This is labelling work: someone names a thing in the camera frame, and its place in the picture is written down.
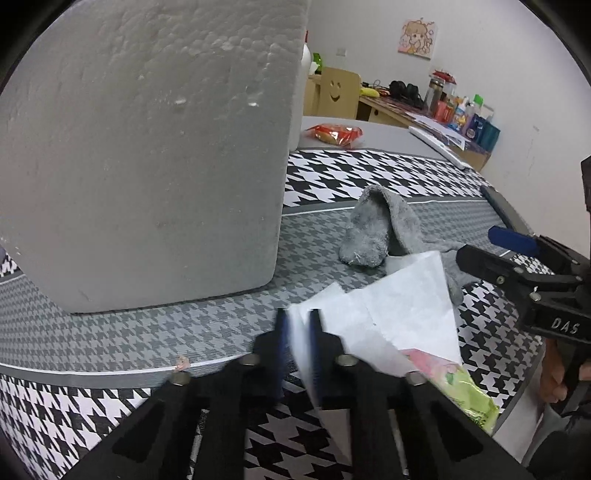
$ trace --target white styrofoam box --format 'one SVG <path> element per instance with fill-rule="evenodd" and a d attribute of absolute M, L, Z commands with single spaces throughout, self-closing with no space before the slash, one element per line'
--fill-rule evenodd
<path fill-rule="evenodd" d="M 60 307 L 274 272 L 309 0 L 82 0 L 0 95 L 0 245 Z"/>

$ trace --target hand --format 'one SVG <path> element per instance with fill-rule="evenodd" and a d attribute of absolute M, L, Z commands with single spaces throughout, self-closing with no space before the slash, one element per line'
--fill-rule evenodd
<path fill-rule="evenodd" d="M 564 380 L 564 364 L 556 340 L 546 339 L 546 355 L 542 361 L 540 396 L 545 402 L 556 403 L 564 400 L 568 393 Z M 591 362 L 581 366 L 579 380 L 591 381 Z"/>

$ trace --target screw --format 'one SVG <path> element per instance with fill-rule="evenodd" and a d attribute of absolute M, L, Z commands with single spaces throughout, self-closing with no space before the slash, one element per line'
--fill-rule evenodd
<path fill-rule="evenodd" d="M 354 367 L 359 363 L 359 359 L 356 356 L 346 353 L 345 355 L 339 355 L 336 358 L 336 362 L 342 367 Z"/>
<path fill-rule="evenodd" d="M 173 385 L 182 387 L 189 384 L 191 381 L 191 375 L 189 375 L 188 372 L 175 372 L 168 378 L 168 381 Z"/>
<path fill-rule="evenodd" d="M 261 363 L 261 357 L 259 357 L 256 353 L 247 353 L 246 355 L 240 357 L 238 361 L 245 367 L 254 367 Z"/>
<path fill-rule="evenodd" d="M 406 374 L 406 379 L 407 382 L 410 385 L 423 385 L 424 383 L 427 383 L 427 379 L 424 377 L 424 375 L 421 372 L 409 372 Z"/>

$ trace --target tissue paper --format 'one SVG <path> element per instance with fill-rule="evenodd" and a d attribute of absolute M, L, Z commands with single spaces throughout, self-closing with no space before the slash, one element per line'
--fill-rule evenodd
<path fill-rule="evenodd" d="M 419 349 L 462 363 L 454 309 L 439 252 L 408 255 L 400 270 L 360 290 L 344 293 L 332 284 L 315 297 L 290 306 L 290 345 L 300 378 L 318 407 L 310 362 L 309 314 L 319 309 L 324 330 L 338 335 L 345 352 L 374 368 L 401 377 L 417 370 L 400 350 Z M 324 427 L 350 457 L 345 411 L 319 411 Z"/>

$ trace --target gray sock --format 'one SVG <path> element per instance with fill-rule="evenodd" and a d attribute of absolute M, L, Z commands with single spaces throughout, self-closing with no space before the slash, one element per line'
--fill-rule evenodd
<path fill-rule="evenodd" d="M 379 185 L 367 187 L 353 209 L 340 259 L 349 265 L 377 267 L 390 253 L 398 257 L 430 250 L 441 252 L 450 298 L 463 302 L 462 287 L 477 281 L 460 270 L 456 253 L 460 242 L 425 238 L 417 215 L 404 199 Z"/>

